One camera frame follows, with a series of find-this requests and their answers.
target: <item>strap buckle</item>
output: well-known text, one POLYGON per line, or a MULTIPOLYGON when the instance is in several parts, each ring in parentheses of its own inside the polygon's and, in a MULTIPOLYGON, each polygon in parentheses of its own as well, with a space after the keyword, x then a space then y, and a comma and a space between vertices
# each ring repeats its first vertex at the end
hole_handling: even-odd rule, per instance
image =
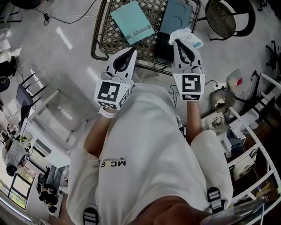
POLYGON ((220 190, 215 187, 211 187, 207 191, 208 202, 211 203, 210 208, 213 213, 220 212, 224 210, 224 200, 220 199, 220 190))

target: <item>white t-shirt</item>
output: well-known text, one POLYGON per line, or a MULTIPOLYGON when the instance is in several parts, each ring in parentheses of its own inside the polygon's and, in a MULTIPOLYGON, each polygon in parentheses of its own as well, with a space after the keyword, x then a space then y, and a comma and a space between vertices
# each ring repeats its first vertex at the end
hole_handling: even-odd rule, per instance
POLYGON ((229 205, 233 188, 223 152, 213 131, 199 134, 190 147, 167 91, 138 84, 111 123, 100 161, 84 149, 72 152, 68 213, 81 225, 84 209, 94 203, 101 224, 126 225, 170 195, 206 210, 211 186, 229 205))
POLYGON ((19 141, 13 140, 9 151, 7 151, 6 149, 2 150, 2 159, 5 165, 11 164, 18 168, 19 162, 26 154, 26 150, 21 146, 19 141))

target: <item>glass window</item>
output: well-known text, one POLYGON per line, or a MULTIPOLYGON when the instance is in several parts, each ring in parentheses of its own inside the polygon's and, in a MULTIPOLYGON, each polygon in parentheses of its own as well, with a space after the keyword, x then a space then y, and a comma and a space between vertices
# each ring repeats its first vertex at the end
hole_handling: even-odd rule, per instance
POLYGON ((18 174, 10 177, 6 173, 6 165, 0 160, 0 191, 21 208, 26 208, 29 190, 36 174, 27 167, 23 167, 18 174))
POLYGON ((24 180, 22 180, 19 176, 16 176, 13 184, 13 188, 16 189, 18 192, 23 194, 24 196, 27 196, 28 189, 30 185, 26 183, 24 180))
POLYGON ((25 209, 26 207, 26 202, 27 202, 27 198, 25 198, 24 196, 21 196, 19 193, 17 193, 15 190, 11 189, 9 198, 16 203, 18 206, 20 206, 21 208, 25 209))
POLYGON ((33 171, 31 171, 30 169, 28 169, 27 167, 23 167, 21 169, 20 172, 18 172, 18 174, 24 178, 25 180, 27 180, 30 184, 32 184, 34 178, 35 178, 35 174, 33 171))

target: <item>power cord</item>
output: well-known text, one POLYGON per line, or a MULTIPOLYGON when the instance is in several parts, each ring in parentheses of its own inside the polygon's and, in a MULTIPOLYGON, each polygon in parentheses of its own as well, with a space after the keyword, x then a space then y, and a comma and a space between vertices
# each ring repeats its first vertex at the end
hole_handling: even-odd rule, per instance
POLYGON ((218 87, 218 83, 215 80, 209 80, 207 83, 205 83, 205 85, 207 85, 208 83, 210 83, 211 81, 216 83, 216 87, 218 87))
POLYGON ((92 6, 93 6, 93 4, 94 4, 95 2, 96 2, 96 0, 93 1, 93 3, 92 3, 92 4, 90 5, 90 7, 88 8, 88 10, 87 10, 79 19, 77 19, 77 20, 75 20, 75 21, 73 21, 73 22, 66 22, 66 21, 61 20, 61 19, 58 19, 58 18, 56 18, 56 17, 54 17, 54 16, 49 16, 48 13, 43 13, 42 11, 40 11, 40 10, 38 10, 38 9, 33 9, 33 10, 38 11, 38 12, 40 12, 40 13, 42 13, 42 14, 44 15, 44 18, 45 18, 45 20, 44 20, 44 26, 47 26, 47 25, 49 24, 50 18, 53 18, 53 19, 55 19, 55 20, 58 20, 58 21, 60 21, 60 22, 62 22, 62 23, 72 24, 72 23, 75 23, 75 22, 79 21, 80 19, 82 19, 82 18, 89 12, 89 10, 92 8, 92 6))
MULTIPOLYGON (((65 18, 64 20, 67 20, 68 18, 71 18, 71 17, 73 17, 73 16, 81 16, 81 15, 72 15, 72 16, 68 16, 68 17, 65 18)), ((84 17, 92 18, 92 17, 97 17, 97 15, 95 15, 95 16, 84 16, 84 17)), ((45 35, 43 41, 42 41, 40 44, 38 44, 35 48, 37 48, 37 47, 39 47, 41 44, 43 44, 43 42, 45 41, 45 39, 46 39, 48 33, 49 33, 53 28, 55 28, 56 26, 60 25, 61 23, 62 23, 62 22, 59 22, 58 24, 56 24, 55 26, 53 26, 52 28, 50 28, 50 29, 48 30, 48 32, 46 33, 46 35, 45 35)))
POLYGON ((177 106, 177 97, 179 96, 179 90, 177 89, 176 85, 171 85, 170 88, 172 89, 173 92, 168 91, 168 93, 173 95, 173 100, 174 100, 174 105, 175 107, 177 106))
POLYGON ((17 73, 19 73, 22 76, 22 82, 24 81, 24 78, 23 78, 23 74, 22 74, 22 69, 20 67, 18 67, 18 64, 19 64, 19 57, 17 56, 16 57, 16 73, 15 73, 15 76, 16 76, 17 83, 20 84, 21 82, 18 81, 18 74, 17 73))

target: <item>teal notebook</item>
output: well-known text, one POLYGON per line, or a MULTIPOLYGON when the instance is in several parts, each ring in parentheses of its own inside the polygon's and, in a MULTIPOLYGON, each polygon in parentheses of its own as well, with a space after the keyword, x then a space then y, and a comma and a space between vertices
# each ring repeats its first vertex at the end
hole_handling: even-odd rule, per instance
POLYGON ((111 16, 130 45, 155 33, 136 1, 121 6, 111 16))

